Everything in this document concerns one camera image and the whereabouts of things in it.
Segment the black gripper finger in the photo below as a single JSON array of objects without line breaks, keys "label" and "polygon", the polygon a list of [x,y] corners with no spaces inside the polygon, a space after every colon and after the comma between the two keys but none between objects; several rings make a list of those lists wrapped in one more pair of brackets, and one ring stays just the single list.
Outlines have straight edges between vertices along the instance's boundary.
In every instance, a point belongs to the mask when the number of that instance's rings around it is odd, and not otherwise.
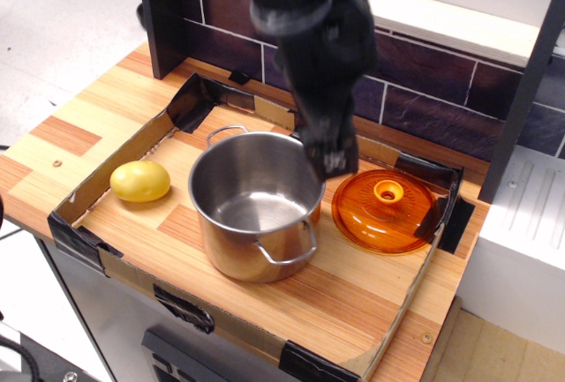
[{"label": "black gripper finger", "polygon": [[324,145],[317,140],[307,128],[298,128],[298,138],[305,150],[305,158],[308,160],[314,174],[321,181],[328,179],[324,165]]},{"label": "black gripper finger", "polygon": [[330,124],[321,144],[321,177],[338,177],[358,172],[358,142],[351,124]]}]

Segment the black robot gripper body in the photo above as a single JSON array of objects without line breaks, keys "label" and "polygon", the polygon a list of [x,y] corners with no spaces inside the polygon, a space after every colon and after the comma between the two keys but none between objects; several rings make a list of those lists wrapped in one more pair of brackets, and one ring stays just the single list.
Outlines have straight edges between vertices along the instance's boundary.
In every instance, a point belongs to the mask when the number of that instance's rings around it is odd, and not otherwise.
[{"label": "black robot gripper body", "polygon": [[352,87],[376,59],[368,0],[252,0],[251,21],[275,40],[308,129],[352,119]]}]

